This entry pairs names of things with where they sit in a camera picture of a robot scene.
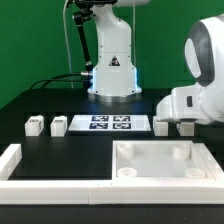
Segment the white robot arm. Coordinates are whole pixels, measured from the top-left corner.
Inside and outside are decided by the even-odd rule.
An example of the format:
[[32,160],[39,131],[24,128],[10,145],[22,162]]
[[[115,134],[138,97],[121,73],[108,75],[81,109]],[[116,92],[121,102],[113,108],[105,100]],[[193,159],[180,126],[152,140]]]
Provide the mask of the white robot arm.
[[[131,62],[131,28],[113,13],[113,6],[143,5],[150,0],[96,0],[98,63],[93,69],[92,97],[125,100],[141,92]],[[177,87],[156,107],[160,122],[224,122],[224,14],[196,22],[185,41],[187,67],[195,78],[191,86]]]

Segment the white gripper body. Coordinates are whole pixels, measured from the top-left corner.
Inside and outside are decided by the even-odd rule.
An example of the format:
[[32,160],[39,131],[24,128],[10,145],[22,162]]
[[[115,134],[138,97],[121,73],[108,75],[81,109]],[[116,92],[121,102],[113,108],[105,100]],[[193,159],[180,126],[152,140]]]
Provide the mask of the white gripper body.
[[200,88],[196,85],[177,87],[164,97],[156,107],[158,121],[197,121],[204,118],[199,103]]

